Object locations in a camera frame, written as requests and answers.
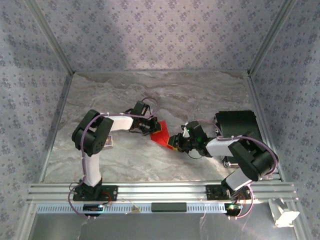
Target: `marble surface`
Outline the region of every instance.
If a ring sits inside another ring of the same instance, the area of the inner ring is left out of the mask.
[[[154,97],[160,106],[158,120],[166,120],[169,134],[174,135],[187,121],[212,120],[218,111],[251,109],[243,76],[218,71],[75,74],[44,182],[70,183],[81,178],[80,153],[71,135],[88,110],[119,113],[144,97]],[[155,109],[151,101],[147,103]],[[204,124],[203,128],[208,136],[215,135],[213,126]],[[113,147],[100,154],[104,182],[222,180],[231,172],[219,157],[191,159],[186,153],[158,145],[149,136],[128,131],[111,134]]]

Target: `red cloth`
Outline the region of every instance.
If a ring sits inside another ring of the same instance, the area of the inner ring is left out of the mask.
[[[159,123],[161,125],[161,131],[150,134],[151,140],[166,148],[173,149],[171,146],[168,145],[169,132],[166,121],[159,121]]]

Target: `wall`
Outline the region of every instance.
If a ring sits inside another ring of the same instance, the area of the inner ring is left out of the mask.
[[[246,70],[282,0],[38,0],[75,72]]]
[[[12,239],[37,182],[66,73],[22,0],[0,3],[0,239]]]
[[[287,181],[320,239],[320,3],[298,0],[253,77]]]

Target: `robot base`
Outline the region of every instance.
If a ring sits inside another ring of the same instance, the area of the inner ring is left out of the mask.
[[[116,201],[118,186],[102,185],[102,178],[96,186],[88,186],[83,183],[74,190],[73,201]]]

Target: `white bracket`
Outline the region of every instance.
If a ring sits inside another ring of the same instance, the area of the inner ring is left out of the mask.
[[[269,199],[272,217],[277,228],[293,227],[292,221],[300,214],[299,211],[290,211],[282,198]]]

